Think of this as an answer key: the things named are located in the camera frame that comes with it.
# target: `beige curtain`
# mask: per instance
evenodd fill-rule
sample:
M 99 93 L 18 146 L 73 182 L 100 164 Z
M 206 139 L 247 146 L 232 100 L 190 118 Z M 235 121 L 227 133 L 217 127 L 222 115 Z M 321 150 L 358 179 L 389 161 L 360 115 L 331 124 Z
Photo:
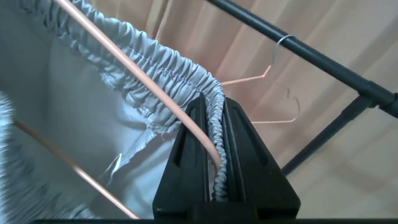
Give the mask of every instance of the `beige curtain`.
M 398 1 L 235 0 L 323 54 L 398 91 Z M 275 43 L 202 0 L 92 0 L 100 11 L 144 30 L 225 82 L 262 75 Z M 292 90 L 272 84 L 277 80 Z M 284 166 L 357 94 L 282 47 L 263 80 L 224 88 L 256 124 Z M 367 110 L 289 175 L 299 217 L 398 217 L 398 121 Z

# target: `black pole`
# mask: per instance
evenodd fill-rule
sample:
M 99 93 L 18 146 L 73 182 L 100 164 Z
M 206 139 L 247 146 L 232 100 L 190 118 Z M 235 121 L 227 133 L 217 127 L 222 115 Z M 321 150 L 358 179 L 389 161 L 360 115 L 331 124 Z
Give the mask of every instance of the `black pole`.
M 286 166 L 282 168 L 284 175 L 289 175 L 294 169 L 308 159 L 315 151 L 321 148 L 346 124 L 359 116 L 366 108 L 374 107 L 369 98 L 358 96 L 334 119 L 321 133 L 319 133 L 309 144 L 307 144 Z
M 268 38 L 277 42 L 287 35 L 286 32 L 278 29 L 253 13 L 243 9 L 239 5 L 227 0 L 207 0 L 221 10 L 239 19 L 246 25 L 256 29 Z M 326 57 L 317 50 L 307 46 L 296 38 L 287 38 L 281 45 L 291 52 L 312 63 L 324 72 L 327 72 L 337 80 L 343 82 L 356 90 L 360 95 L 367 96 L 379 105 L 380 109 L 398 118 L 398 94 L 392 93 L 378 84 L 368 81 L 354 73 L 350 69 L 340 65 L 334 60 Z

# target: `metal hook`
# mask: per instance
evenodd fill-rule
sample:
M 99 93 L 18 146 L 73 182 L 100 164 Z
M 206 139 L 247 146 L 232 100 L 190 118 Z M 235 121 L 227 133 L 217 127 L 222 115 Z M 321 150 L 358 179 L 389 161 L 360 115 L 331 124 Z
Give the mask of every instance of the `metal hook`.
M 247 82 L 247 81 L 251 81 L 251 80 L 256 80 L 259 78 L 265 78 L 265 76 L 267 75 L 267 73 L 269 72 L 269 70 L 271 69 L 271 67 L 275 64 L 276 61 L 276 56 L 277 56 L 277 50 L 278 50 L 278 46 L 280 45 L 280 43 L 282 43 L 282 41 L 284 41 L 285 39 L 289 38 L 289 37 L 295 37 L 294 35 L 288 34 L 284 37 L 282 37 L 280 40 L 278 40 L 278 42 L 275 45 L 275 48 L 272 52 L 272 62 L 271 64 L 267 67 L 266 71 L 258 77 L 251 77 L 251 78 L 242 78 L 239 80 L 233 80 L 233 81 L 228 81 L 228 82 L 223 82 L 221 83 L 221 86 L 226 86 L 226 85 L 232 85 L 232 84 L 237 84 L 237 83 L 242 83 L 242 82 Z M 281 86 L 283 88 L 285 88 L 287 90 L 287 98 L 290 98 L 290 88 L 287 88 L 286 86 L 281 85 L 280 83 L 278 83 L 275 80 L 272 80 L 272 82 L 278 86 Z M 300 116 L 300 102 L 299 99 L 297 97 L 293 97 L 293 99 L 295 100 L 296 104 L 297 104 L 297 116 L 293 119 L 290 120 L 285 120 L 285 121 L 253 121 L 252 124 L 276 124 L 276 123 L 291 123 L 294 122 L 299 116 Z

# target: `clothes rack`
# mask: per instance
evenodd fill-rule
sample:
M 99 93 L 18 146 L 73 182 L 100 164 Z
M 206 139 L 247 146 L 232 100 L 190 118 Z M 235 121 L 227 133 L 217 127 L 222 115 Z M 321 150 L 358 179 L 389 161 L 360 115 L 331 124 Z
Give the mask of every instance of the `clothes rack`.
M 288 33 L 282 31 L 278 27 L 273 26 L 259 16 L 254 15 L 231 1 L 207 1 L 275 42 L 288 35 Z M 344 128 L 351 120 L 357 118 L 367 108 L 378 106 L 379 109 L 398 118 L 398 93 L 393 93 L 379 86 L 377 83 L 361 77 L 357 73 L 342 66 L 294 37 L 285 39 L 281 45 L 359 93 L 359 96 L 353 100 L 337 118 L 282 168 L 282 172 L 285 175 L 289 175 L 314 152 L 319 150 L 324 143 Z

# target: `wall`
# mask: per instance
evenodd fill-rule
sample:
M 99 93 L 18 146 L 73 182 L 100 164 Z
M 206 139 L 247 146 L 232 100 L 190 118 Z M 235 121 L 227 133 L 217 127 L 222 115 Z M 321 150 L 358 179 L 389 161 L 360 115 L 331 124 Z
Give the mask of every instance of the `wall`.
M 262 75 L 275 43 L 202 0 L 92 0 L 107 16 L 191 58 L 219 81 Z M 398 1 L 235 0 L 323 54 L 398 91 Z M 291 95 L 287 97 L 286 86 Z M 356 97 L 283 48 L 261 80 L 226 86 L 282 167 Z M 299 217 L 398 217 L 398 121 L 367 110 L 289 175 Z

